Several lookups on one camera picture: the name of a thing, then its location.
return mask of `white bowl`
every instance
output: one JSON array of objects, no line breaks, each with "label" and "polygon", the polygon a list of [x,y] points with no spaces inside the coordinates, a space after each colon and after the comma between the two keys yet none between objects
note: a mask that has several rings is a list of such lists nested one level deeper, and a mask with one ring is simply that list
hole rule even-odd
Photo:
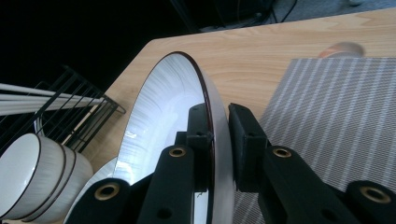
[{"label": "white bowl", "polygon": [[[154,172],[162,150],[175,143],[177,132],[187,130],[189,109],[202,103],[215,135],[215,180],[210,193],[195,194],[194,223],[206,223],[207,214],[213,223],[232,223],[233,156],[224,106],[210,78],[183,52],[165,56],[148,75],[134,103],[113,177],[132,185]],[[121,169],[125,164],[131,174]]]},{"label": "white bowl", "polygon": [[66,166],[64,169],[64,175],[62,176],[61,182],[58,185],[58,188],[52,193],[50,198],[45,201],[44,204],[42,204],[40,207],[38,207],[35,211],[33,211],[29,216],[25,217],[22,221],[24,222],[30,222],[40,216],[44,211],[46,211],[52,204],[55,203],[55,200],[59,197],[59,195],[62,193],[64,188],[66,187],[67,182],[69,181],[72,172],[76,166],[76,152],[74,150],[71,150],[67,147],[62,147],[66,153]]},{"label": "white bowl", "polygon": [[20,219],[43,204],[61,181],[65,152],[54,141],[28,133],[0,158],[0,219]]},{"label": "white bowl", "polygon": [[76,153],[76,165],[64,190],[47,210],[31,221],[35,223],[52,223],[64,218],[78,193],[92,175],[93,171],[90,162],[80,153]]}]

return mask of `brass screw insert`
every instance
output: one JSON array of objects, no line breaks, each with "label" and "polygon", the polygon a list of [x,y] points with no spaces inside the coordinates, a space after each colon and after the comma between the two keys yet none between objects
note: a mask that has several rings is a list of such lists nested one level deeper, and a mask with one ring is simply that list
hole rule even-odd
[{"label": "brass screw insert", "polygon": [[106,201],[120,192],[120,185],[116,182],[111,182],[103,185],[95,192],[95,199],[99,201]]},{"label": "brass screw insert", "polygon": [[276,148],[273,150],[273,153],[280,158],[291,157],[291,152],[286,150],[285,148]]},{"label": "brass screw insert", "polygon": [[390,203],[391,199],[387,193],[381,189],[373,187],[360,187],[361,194],[375,203]]},{"label": "brass screw insert", "polygon": [[186,155],[186,150],[184,150],[182,147],[172,148],[169,151],[169,155],[171,155],[171,157],[182,157]]}]

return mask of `white container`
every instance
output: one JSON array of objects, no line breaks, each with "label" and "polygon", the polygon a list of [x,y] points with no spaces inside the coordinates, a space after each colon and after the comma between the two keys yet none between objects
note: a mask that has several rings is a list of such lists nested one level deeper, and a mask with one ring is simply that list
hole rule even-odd
[{"label": "white container", "polygon": [[35,223],[52,223],[64,218],[72,206],[73,201],[92,175],[93,170],[90,162],[81,154],[76,153],[76,166],[64,190],[46,211],[32,221]]},{"label": "white container", "polygon": [[0,158],[0,219],[20,219],[55,191],[65,167],[65,152],[54,141],[28,133]]},{"label": "white container", "polygon": [[33,211],[29,216],[25,217],[22,221],[30,222],[44,213],[50,206],[52,206],[59,195],[63,192],[66,187],[67,182],[71,178],[72,172],[76,166],[76,152],[74,150],[70,150],[69,148],[64,147],[64,152],[66,153],[66,166],[64,169],[64,175],[62,176],[61,183],[58,185],[58,188],[53,192],[48,200],[45,201],[40,207],[38,207],[35,211]]}]

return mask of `black wire dish rack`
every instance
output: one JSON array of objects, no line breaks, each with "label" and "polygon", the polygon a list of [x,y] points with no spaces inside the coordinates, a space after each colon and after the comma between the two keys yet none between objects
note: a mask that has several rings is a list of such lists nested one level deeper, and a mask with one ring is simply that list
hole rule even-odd
[{"label": "black wire dish rack", "polygon": [[[52,85],[40,82],[35,87],[40,93],[12,92],[17,97],[34,96],[29,99],[48,100],[43,101],[37,111],[0,116],[0,156],[25,133],[44,135],[82,152],[114,112],[125,114],[123,107],[85,78],[70,67],[64,68],[64,73]],[[7,96],[9,91],[2,90],[0,94]]]}]

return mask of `placemat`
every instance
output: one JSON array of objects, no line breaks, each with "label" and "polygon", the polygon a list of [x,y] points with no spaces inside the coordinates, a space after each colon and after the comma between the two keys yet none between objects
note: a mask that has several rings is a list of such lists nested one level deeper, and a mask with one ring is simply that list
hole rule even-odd
[{"label": "placemat", "polygon": [[[396,191],[396,59],[296,59],[260,124],[344,191],[371,180]],[[257,194],[235,193],[234,223],[263,223]]]}]

